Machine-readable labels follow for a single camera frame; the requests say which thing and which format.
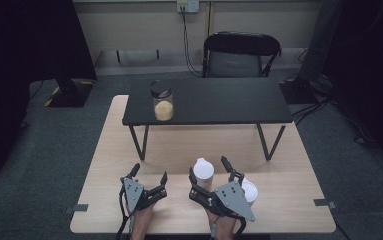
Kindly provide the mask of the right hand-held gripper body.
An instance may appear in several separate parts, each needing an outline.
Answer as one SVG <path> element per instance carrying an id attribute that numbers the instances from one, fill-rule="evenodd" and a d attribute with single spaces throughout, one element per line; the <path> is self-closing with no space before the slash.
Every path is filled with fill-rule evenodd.
<path id="1" fill-rule="evenodd" d="M 218 216 L 237 214 L 241 218 L 254 222 L 255 216 L 241 188 L 243 179 L 243 174 L 231 174 L 227 184 L 216 187 L 212 192 L 199 185 L 191 184 L 189 198 Z"/>

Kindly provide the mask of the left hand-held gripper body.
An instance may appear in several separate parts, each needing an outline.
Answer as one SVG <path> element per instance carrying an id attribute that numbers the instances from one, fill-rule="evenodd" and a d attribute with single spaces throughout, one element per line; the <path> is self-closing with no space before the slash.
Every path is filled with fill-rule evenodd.
<path id="1" fill-rule="evenodd" d="M 160 185 L 146 190 L 143 184 L 127 177 L 122 178 L 121 183 L 120 206 L 123 212 L 143 210 L 167 196 L 166 188 Z"/>

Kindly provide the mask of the tall white-lidded seasoning bottle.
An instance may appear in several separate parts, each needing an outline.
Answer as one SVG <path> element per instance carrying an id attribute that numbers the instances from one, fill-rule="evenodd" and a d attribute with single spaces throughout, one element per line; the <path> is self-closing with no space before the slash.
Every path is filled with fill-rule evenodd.
<path id="1" fill-rule="evenodd" d="M 209 189 L 213 182 L 214 166 L 204 158 L 198 158 L 193 166 L 193 173 L 200 187 Z"/>

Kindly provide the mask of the squat white-lidded seasoning bottle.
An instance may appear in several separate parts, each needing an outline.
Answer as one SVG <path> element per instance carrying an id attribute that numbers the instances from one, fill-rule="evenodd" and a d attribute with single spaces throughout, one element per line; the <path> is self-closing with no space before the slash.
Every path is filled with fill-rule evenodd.
<path id="1" fill-rule="evenodd" d="M 254 183 L 244 178 L 241 184 L 247 203 L 252 206 L 258 198 L 258 189 Z"/>

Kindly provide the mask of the black raised shelf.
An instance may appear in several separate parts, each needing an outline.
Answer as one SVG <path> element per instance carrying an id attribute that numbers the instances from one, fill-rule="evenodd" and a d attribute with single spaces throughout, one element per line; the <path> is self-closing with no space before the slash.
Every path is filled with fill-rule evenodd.
<path id="1" fill-rule="evenodd" d="M 293 121 L 279 84 L 262 77 L 162 80 L 171 85 L 174 114 L 168 121 L 159 121 L 150 92 L 154 81 L 131 85 L 122 119 L 130 129 L 140 159 L 145 158 L 147 143 L 138 141 L 137 126 L 254 124 L 265 159 L 271 160 L 278 144 L 267 145 L 262 126 L 278 124 L 284 130 Z"/>

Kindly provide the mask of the glass jar with black lid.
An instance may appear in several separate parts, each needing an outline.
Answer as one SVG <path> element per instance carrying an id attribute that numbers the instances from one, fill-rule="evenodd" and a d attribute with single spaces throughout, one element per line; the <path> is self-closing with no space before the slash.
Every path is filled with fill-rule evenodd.
<path id="1" fill-rule="evenodd" d="M 173 117 L 173 91 L 171 85 L 162 80 L 156 80 L 150 85 L 153 98 L 153 109 L 157 120 L 168 121 Z"/>

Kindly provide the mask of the person's left hand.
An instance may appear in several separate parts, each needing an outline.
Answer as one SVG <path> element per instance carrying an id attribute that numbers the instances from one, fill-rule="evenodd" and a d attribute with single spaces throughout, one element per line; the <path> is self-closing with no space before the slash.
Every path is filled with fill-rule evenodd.
<path id="1" fill-rule="evenodd" d="M 154 204 L 133 214 L 134 222 L 131 230 L 132 240 L 145 240 L 147 229 L 153 215 L 153 208 Z"/>

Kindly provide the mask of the person's right hand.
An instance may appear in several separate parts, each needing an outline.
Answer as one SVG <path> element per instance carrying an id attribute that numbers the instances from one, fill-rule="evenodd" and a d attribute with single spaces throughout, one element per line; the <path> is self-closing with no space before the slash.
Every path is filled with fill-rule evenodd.
<path id="1" fill-rule="evenodd" d="M 234 228 L 236 220 L 231 217 L 221 217 L 206 211 L 209 227 L 210 240 L 234 240 Z"/>

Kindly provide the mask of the grey tape strip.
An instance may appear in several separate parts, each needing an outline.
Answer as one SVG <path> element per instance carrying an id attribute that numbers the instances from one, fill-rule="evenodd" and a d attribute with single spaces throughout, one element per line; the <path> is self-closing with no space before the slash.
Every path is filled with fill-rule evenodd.
<path id="1" fill-rule="evenodd" d="M 88 204 L 75 204 L 72 206 L 67 206 L 64 210 L 65 214 L 73 214 L 74 212 L 86 212 L 88 210 Z"/>
<path id="2" fill-rule="evenodd" d="M 329 201 L 327 199 L 314 199 L 315 206 L 327 206 L 330 209 L 337 208 L 337 204 L 334 201 Z"/>

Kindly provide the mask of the black stand base yellow tape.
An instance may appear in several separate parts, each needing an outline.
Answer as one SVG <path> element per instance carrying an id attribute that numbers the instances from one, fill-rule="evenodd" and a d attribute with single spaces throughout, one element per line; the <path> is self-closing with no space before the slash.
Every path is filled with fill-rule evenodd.
<path id="1" fill-rule="evenodd" d="M 56 87 L 44 106 L 81 108 L 85 105 L 93 86 L 94 81 L 71 80 L 67 87 Z"/>

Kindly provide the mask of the black folding chair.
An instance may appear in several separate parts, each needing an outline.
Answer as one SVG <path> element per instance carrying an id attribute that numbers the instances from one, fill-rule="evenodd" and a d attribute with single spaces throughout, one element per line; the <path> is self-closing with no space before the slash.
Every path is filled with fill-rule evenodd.
<path id="1" fill-rule="evenodd" d="M 214 33 L 204 41 L 202 77 L 268 77 L 280 50 L 279 41 L 269 35 Z"/>

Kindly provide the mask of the grey leaning panel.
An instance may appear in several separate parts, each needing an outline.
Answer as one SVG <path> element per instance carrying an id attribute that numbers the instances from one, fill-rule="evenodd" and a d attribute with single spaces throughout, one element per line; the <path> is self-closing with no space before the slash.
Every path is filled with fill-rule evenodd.
<path id="1" fill-rule="evenodd" d="M 324 68 L 340 18 L 343 0 L 322 0 L 307 54 L 298 77 L 304 81 L 316 81 Z"/>

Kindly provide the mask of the black curtain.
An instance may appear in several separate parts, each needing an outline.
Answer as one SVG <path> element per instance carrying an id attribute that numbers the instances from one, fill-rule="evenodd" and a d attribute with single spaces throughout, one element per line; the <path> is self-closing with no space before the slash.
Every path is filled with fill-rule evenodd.
<path id="1" fill-rule="evenodd" d="M 0 0 L 0 170 L 19 134 L 29 85 L 96 74 L 73 0 Z"/>
<path id="2" fill-rule="evenodd" d="M 325 71 L 383 149 L 383 0 L 343 0 Z"/>

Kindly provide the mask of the white wall socket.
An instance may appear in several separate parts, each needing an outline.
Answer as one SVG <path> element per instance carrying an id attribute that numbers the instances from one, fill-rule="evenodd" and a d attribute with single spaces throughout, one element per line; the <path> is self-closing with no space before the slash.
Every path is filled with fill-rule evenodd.
<path id="1" fill-rule="evenodd" d="M 179 13 L 198 13 L 200 11 L 199 0 L 178 0 L 177 11 Z"/>

